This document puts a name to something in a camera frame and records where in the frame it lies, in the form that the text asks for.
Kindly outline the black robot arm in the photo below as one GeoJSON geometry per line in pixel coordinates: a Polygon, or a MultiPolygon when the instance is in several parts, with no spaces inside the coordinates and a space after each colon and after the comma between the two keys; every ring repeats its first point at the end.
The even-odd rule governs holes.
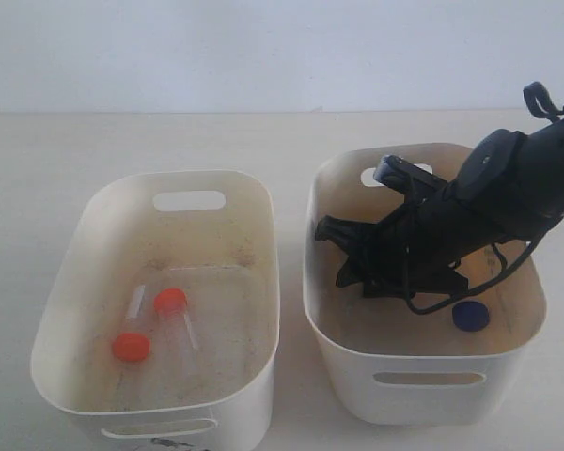
{"type": "Polygon", "coordinates": [[[337,286],[361,284],[367,297],[406,302],[433,293],[451,305],[480,293],[458,273],[464,257],[514,240],[535,249],[564,218],[564,106],[555,107],[538,85],[525,90],[525,102],[547,126],[493,132],[452,180],[396,155],[382,158],[375,178],[403,203],[376,223],[325,216],[316,226],[316,239],[347,257],[337,286]]]}

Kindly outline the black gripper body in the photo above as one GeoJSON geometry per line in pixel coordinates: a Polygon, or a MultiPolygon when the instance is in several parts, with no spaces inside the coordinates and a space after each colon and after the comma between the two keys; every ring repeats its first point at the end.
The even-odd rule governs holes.
{"type": "Polygon", "coordinates": [[[463,202],[434,194],[420,204],[406,202],[377,223],[324,216],[317,241],[331,241],[347,257],[368,262],[369,278],[396,281],[404,295],[455,295],[469,288],[452,264],[508,234],[463,202]]]}

